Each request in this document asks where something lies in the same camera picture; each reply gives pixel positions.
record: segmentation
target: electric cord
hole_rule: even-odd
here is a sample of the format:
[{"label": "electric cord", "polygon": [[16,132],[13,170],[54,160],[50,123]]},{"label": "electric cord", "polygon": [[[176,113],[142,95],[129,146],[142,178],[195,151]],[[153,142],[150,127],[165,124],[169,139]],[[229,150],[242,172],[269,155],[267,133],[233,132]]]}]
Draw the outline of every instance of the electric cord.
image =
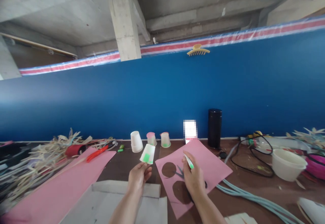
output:
[{"label": "electric cord", "polygon": [[255,133],[256,133],[256,134],[259,134],[259,136],[256,136],[256,137],[253,137],[253,138],[250,138],[250,139],[254,139],[254,138],[262,137],[262,138],[263,138],[263,139],[264,139],[264,140],[269,144],[269,146],[270,146],[270,148],[271,148],[271,152],[270,152],[270,153],[264,153],[264,152],[262,152],[262,151],[259,151],[259,150],[256,149],[256,148],[252,148],[252,147],[250,147],[250,151],[251,151],[252,155],[253,155],[256,159],[258,159],[260,162],[262,162],[262,163],[263,163],[263,164],[264,164],[264,165],[265,165],[265,166],[270,170],[271,175],[265,175],[265,174],[259,173],[259,172],[257,172],[257,171],[251,170],[251,169],[249,169],[249,168],[247,168],[247,167],[241,166],[241,165],[239,165],[239,164],[237,164],[237,163],[235,163],[235,162],[233,161],[233,157],[236,156],[236,155],[238,154],[238,152],[239,152],[239,147],[240,147],[241,143],[242,143],[243,141],[247,140],[247,139],[244,139],[244,140],[240,141],[240,142],[237,144],[236,152],[235,152],[233,155],[231,155],[232,152],[229,154],[229,155],[231,155],[231,156],[230,156],[230,160],[231,160],[232,163],[234,163],[236,166],[238,166],[238,167],[241,168],[241,169],[244,169],[244,170],[246,170],[246,171],[248,171],[248,172],[255,173],[255,174],[257,174],[257,175],[259,175],[259,176],[262,176],[262,177],[268,177],[268,178],[271,178],[271,177],[274,176],[274,171],[273,171],[272,167],[271,167],[269,164],[267,164],[265,161],[263,161],[262,159],[260,159],[257,155],[255,155],[254,152],[253,152],[253,150],[255,150],[255,151],[259,152],[259,153],[262,153],[262,154],[264,154],[264,155],[271,155],[271,154],[273,153],[273,147],[271,146],[271,144],[268,142],[268,140],[267,140],[267,139],[266,139],[262,134],[260,134],[259,132],[255,132]]},{"label": "electric cord", "polygon": [[[234,149],[239,145],[235,145],[229,152],[229,155],[225,159],[224,163],[226,164],[228,159],[230,158],[231,154],[233,153]],[[265,209],[271,211],[275,215],[277,215],[285,224],[304,224],[301,220],[299,220],[296,216],[291,214],[286,209],[282,208],[281,206],[264,199],[262,197],[253,195],[245,190],[242,190],[241,188],[236,187],[235,185],[231,184],[227,180],[223,180],[223,183],[226,184],[229,188],[223,187],[221,185],[217,185],[216,187],[224,192],[225,194],[231,195],[231,196],[237,196],[237,197],[243,197],[245,199],[248,199],[250,201],[253,201],[261,206],[263,206]]]}]

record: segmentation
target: pink paper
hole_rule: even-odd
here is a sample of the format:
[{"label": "pink paper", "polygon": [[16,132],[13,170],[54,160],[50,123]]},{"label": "pink paper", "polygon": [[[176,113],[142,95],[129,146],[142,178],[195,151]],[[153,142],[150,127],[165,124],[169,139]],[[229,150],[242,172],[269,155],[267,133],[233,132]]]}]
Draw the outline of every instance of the pink paper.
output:
[{"label": "pink paper", "polygon": [[2,217],[5,224],[58,224],[77,203],[87,188],[96,182],[107,162],[116,151],[105,151],[90,163],[85,160],[95,152],[88,148],[64,169],[67,171],[53,176],[34,193],[28,195]]},{"label": "pink paper", "polygon": [[204,180],[208,185],[206,189],[207,193],[209,193],[213,188],[216,187],[218,183],[220,183],[223,179],[225,179],[229,174],[233,172],[226,164],[224,164],[218,157],[216,157],[211,151],[209,151],[198,139],[193,139],[183,147],[171,153],[170,155],[162,159],[156,160],[155,163],[158,168],[159,175],[165,187],[167,196],[173,208],[176,219],[180,218],[185,212],[187,212],[193,206],[193,203],[187,205],[182,204],[174,195],[174,182],[183,179],[176,174],[171,178],[165,177],[162,174],[161,170],[165,163],[172,162],[176,166],[176,171],[178,173],[181,173],[177,165],[181,169],[183,169],[183,151],[190,152],[196,158],[199,166],[203,170]]}]

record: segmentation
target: black cable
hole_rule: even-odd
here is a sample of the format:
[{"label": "black cable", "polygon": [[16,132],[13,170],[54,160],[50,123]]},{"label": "black cable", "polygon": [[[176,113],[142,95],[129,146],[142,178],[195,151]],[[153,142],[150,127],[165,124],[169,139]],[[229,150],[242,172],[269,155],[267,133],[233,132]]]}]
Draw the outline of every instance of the black cable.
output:
[{"label": "black cable", "polygon": [[261,174],[261,173],[259,173],[259,172],[253,171],[253,170],[251,170],[251,169],[249,169],[249,168],[246,168],[246,167],[240,166],[240,165],[236,164],[236,163],[233,161],[233,157],[236,156],[236,155],[238,154],[239,146],[241,145],[241,143],[242,143],[243,141],[245,141],[245,140],[249,140],[249,139],[246,139],[246,138],[245,138],[245,139],[243,139],[242,141],[240,141],[240,142],[238,143],[237,148],[236,148],[236,152],[235,152],[235,153],[230,157],[230,160],[231,160],[232,163],[234,163],[234,164],[235,164],[236,166],[238,166],[239,168],[242,168],[242,169],[244,169],[244,170],[246,170],[246,171],[249,171],[249,172],[255,173],[255,174],[260,175],[260,176],[263,176],[263,177],[271,178],[271,177],[274,176],[274,171],[273,171],[272,167],[271,167],[269,164],[267,164],[265,161],[263,161],[263,160],[261,160],[260,158],[258,158],[258,157],[254,154],[253,150],[255,150],[255,151],[257,151],[257,152],[260,152],[260,153],[262,153],[262,154],[265,154],[265,155],[271,155],[271,154],[273,153],[273,147],[271,146],[271,144],[268,142],[268,140],[267,140],[263,135],[261,135],[261,134],[258,133],[258,132],[255,132],[255,133],[256,133],[256,134],[259,134],[259,136],[256,136],[256,137],[253,137],[253,138],[249,138],[249,139],[254,139],[254,138],[262,137],[262,138],[265,139],[265,141],[269,144],[269,146],[270,146],[270,148],[271,148],[271,152],[270,152],[270,153],[264,153],[264,152],[259,151],[259,150],[256,149],[256,148],[252,148],[252,147],[250,148],[250,151],[251,151],[252,155],[253,155],[256,159],[258,159],[260,162],[262,162],[264,165],[266,165],[266,167],[267,167],[268,169],[270,169],[270,171],[272,172],[272,174],[271,174],[271,175],[264,175],[264,174]]}]

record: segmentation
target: green paint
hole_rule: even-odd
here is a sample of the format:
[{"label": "green paint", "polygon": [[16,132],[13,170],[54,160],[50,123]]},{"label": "green paint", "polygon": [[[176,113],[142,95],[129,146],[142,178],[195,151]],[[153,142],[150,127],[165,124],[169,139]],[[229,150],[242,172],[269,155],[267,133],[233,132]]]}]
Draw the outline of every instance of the green paint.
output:
[{"label": "green paint", "polygon": [[150,155],[148,153],[146,153],[144,158],[143,158],[143,161],[148,163],[149,158],[150,158]]}]

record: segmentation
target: white plastic container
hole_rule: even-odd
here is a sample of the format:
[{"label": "white plastic container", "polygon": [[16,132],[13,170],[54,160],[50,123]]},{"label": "white plastic container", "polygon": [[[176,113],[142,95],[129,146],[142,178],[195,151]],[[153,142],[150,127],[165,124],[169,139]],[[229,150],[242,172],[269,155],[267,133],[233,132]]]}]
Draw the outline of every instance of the white plastic container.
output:
[{"label": "white plastic container", "polygon": [[272,168],[279,178],[293,182],[306,167],[302,157],[286,150],[273,150]]},{"label": "white plastic container", "polygon": [[153,146],[157,145],[157,140],[154,132],[148,132],[147,139],[148,139],[148,144],[151,144]]},{"label": "white plastic container", "polygon": [[139,131],[133,131],[131,133],[131,148],[133,153],[138,153],[143,149]]},{"label": "white plastic container", "polygon": [[160,136],[161,136],[161,146],[163,148],[168,148],[170,146],[169,133],[163,132],[160,134]]},{"label": "white plastic container", "polygon": [[153,158],[155,156],[156,147],[151,144],[146,144],[144,151],[142,152],[140,161],[148,164],[153,164]]}]

